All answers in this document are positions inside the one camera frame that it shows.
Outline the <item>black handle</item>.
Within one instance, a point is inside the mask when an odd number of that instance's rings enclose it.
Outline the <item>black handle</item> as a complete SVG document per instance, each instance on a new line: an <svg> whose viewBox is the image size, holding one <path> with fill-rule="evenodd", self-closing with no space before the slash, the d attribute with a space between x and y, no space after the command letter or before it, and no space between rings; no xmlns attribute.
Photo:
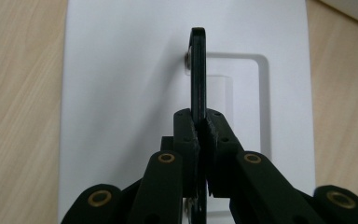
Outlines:
<svg viewBox="0 0 358 224"><path fill-rule="evenodd" d="M196 157L196 195L187 200L188 220L189 224L206 224L207 185L202 149L202 132L206 118L206 34L202 27L191 29L187 68L190 70L191 77L191 118L199 142L199 151Z"/></svg>

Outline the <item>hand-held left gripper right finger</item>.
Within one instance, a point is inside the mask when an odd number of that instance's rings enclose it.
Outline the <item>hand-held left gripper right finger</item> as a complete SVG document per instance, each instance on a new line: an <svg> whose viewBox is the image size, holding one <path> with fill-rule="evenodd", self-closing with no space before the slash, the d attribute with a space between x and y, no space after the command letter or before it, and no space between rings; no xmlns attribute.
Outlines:
<svg viewBox="0 0 358 224"><path fill-rule="evenodd" d="M215 198L230 198L235 182L235 157L240 142L226 117L208 109L205 124L205 162L209 193Z"/></svg>

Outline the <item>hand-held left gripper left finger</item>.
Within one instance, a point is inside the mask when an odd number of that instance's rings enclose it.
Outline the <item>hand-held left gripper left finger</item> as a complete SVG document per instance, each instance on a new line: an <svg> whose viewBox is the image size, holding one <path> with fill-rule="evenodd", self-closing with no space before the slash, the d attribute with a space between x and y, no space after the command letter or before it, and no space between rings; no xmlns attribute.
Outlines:
<svg viewBox="0 0 358 224"><path fill-rule="evenodd" d="M200 144L189 108L174 113L173 136L163 136L160 149L175 151L182 157L183 196L195 198Z"/></svg>

